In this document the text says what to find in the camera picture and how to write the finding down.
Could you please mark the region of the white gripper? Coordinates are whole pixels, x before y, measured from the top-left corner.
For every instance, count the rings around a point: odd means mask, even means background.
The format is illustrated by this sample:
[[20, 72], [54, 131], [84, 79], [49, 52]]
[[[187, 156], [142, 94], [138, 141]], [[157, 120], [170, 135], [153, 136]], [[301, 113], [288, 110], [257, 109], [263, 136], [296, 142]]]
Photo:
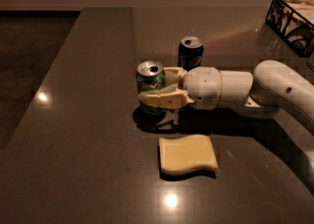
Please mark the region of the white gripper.
[[188, 104], [198, 110], [218, 106], [222, 93], [221, 74], [213, 67], [165, 67], [165, 86], [159, 90], [142, 91], [138, 99], [144, 105], [163, 109], [181, 109]]

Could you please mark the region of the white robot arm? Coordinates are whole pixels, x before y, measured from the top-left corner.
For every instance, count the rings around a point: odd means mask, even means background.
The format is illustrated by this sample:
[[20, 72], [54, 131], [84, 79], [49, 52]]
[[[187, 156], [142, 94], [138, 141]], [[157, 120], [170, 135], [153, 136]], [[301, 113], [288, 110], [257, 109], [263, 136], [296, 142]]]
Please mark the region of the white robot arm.
[[285, 110], [308, 132], [314, 131], [314, 85], [287, 65], [266, 60], [253, 72], [213, 67], [164, 67], [147, 61], [137, 70], [148, 78], [165, 76], [163, 87], [142, 91], [139, 101], [161, 109], [190, 106], [198, 110], [228, 108], [255, 119], [270, 119]]

